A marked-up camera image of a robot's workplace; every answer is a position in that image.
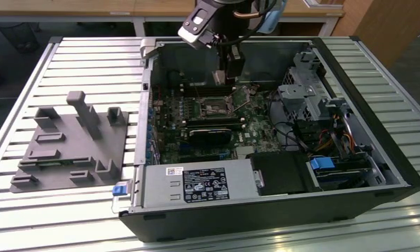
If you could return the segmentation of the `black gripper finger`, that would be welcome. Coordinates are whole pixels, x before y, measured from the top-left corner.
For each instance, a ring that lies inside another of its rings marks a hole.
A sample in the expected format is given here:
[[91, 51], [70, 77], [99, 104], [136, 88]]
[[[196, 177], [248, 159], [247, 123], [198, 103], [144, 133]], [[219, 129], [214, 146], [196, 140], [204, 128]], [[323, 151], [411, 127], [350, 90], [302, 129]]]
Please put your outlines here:
[[228, 51], [227, 59], [227, 78], [234, 79], [243, 73], [246, 57], [240, 51], [239, 45], [232, 45]]
[[226, 42], [224, 39], [219, 39], [216, 43], [218, 49], [218, 70], [227, 71], [227, 61], [228, 61], [228, 46], [224, 46], [223, 43]]

